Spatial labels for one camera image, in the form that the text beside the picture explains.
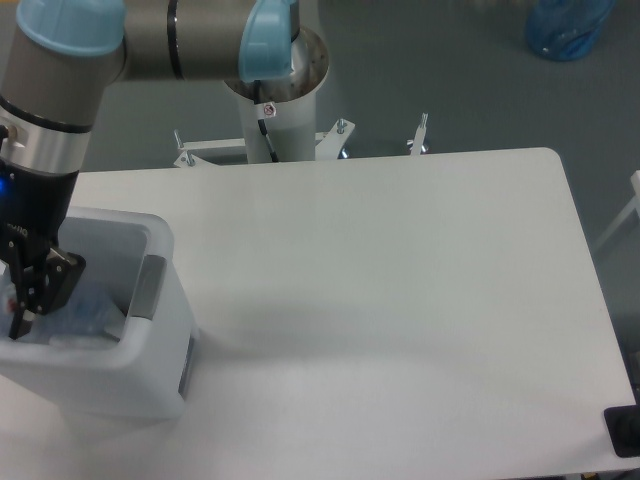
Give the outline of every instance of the light blue joint cap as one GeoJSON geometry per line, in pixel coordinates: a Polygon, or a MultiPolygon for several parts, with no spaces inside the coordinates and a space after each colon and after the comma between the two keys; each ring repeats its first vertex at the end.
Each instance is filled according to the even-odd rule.
{"type": "Polygon", "coordinates": [[[258,0],[240,44],[243,82],[272,80],[291,72],[291,5],[296,0],[258,0]]]}
{"type": "Polygon", "coordinates": [[[17,21],[31,40],[54,52],[97,57],[124,37],[123,0],[21,0],[17,21]]]}

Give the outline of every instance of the black object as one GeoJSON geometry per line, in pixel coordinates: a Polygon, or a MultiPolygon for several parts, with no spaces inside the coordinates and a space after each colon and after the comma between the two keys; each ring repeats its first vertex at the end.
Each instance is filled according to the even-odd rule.
{"type": "Polygon", "coordinates": [[[173,74],[178,80],[184,80],[180,55],[178,53],[178,0],[170,0],[167,8],[167,41],[169,43],[169,59],[173,74]]]}
{"type": "Polygon", "coordinates": [[[58,248],[77,177],[37,173],[0,159],[0,260],[16,287],[9,331],[14,340],[30,329],[26,311],[46,315],[66,305],[84,271],[82,257],[58,248]]]}
{"type": "MultiPolygon", "coordinates": [[[[260,104],[260,80],[256,80],[253,82],[253,104],[260,104]]],[[[269,136],[269,132],[267,131],[267,124],[263,119],[258,120],[258,128],[260,129],[260,133],[264,137],[264,141],[267,144],[267,149],[269,150],[269,156],[271,157],[272,163],[279,163],[280,159],[278,158],[278,154],[276,153],[276,149],[273,146],[273,142],[271,141],[271,137],[269,136]]]]}
{"type": "Polygon", "coordinates": [[[640,457],[640,406],[607,408],[604,419],[616,455],[640,457]]]}
{"type": "Polygon", "coordinates": [[[45,237],[57,235],[78,173],[39,173],[0,159],[0,221],[45,237]]]}
{"type": "Polygon", "coordinates": [[[32,123],[38,127],[46,128],[47,130],[55,130],[56,132],[64,133],[89,133],[93,129],[93,125],[72,125],[70,123],[55,122],[47,118],[39,117],[32,113],[26,112],[19,107],[16,107],[6,98],[0,95],[0,106],[4,108],[11,115],[14,115],[25,122],[32,123]]]}

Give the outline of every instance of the plastic container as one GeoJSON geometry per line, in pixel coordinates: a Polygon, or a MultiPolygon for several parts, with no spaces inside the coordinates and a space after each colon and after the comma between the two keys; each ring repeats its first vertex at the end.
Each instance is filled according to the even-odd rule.
{"type": "Polygon", "coordinates": [[[576,60],[598,40],[616,0],[539,0],[527,19],[529,47],[545,58],[576,60]]]}
{"type": "Polygon", "coordinates": [[[86,259],[83,279],[127,313],[124,325],[111,348],[95,335],[78,338],[77,326],[47,344],[2,338],[0,374],[64,409],[181,415],[198,329],[172,263],[169,226],[152,215],[70,208],[59,238],[86,259]]]}

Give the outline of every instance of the blue plastic bottle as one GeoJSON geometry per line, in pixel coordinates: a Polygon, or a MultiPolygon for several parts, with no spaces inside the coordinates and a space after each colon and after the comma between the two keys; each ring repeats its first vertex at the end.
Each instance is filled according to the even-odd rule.
{"type": "Polygon", "coordinates": [[[589,53],[616,0],[538,0],[527,19],[531,49],[552,60],[575,60],[589,53]]]}

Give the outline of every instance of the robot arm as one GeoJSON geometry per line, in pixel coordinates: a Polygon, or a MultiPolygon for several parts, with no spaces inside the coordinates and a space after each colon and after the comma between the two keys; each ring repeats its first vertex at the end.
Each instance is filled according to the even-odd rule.
{"type": "Polygon", "coordinates": [[[121,79],[286,77],[297,0],[22,0],[0,88],[0,260],[27,311],[64,306],[85,266],[62,224],[105,88],[121,79]]]}

